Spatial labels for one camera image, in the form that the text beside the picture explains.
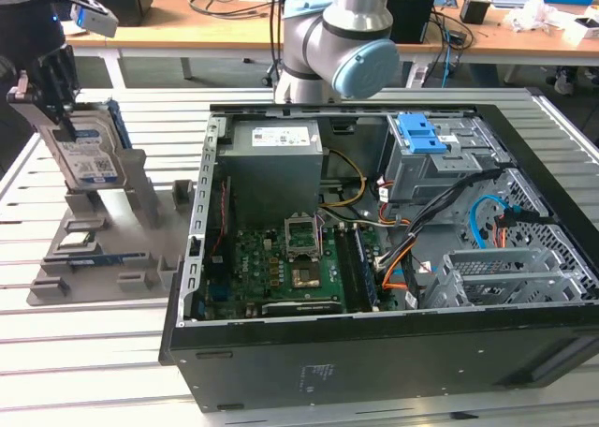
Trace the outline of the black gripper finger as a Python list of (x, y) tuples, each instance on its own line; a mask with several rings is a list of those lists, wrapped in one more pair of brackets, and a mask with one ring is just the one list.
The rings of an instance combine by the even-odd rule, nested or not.
[(35, 89), (36, 106), (60, 128), (57, 139), (74, 141), (75, 128), (69, 113), (79, 93), (79, 78), (72, 47), (63, 45), (36, 59), (29, 77)]

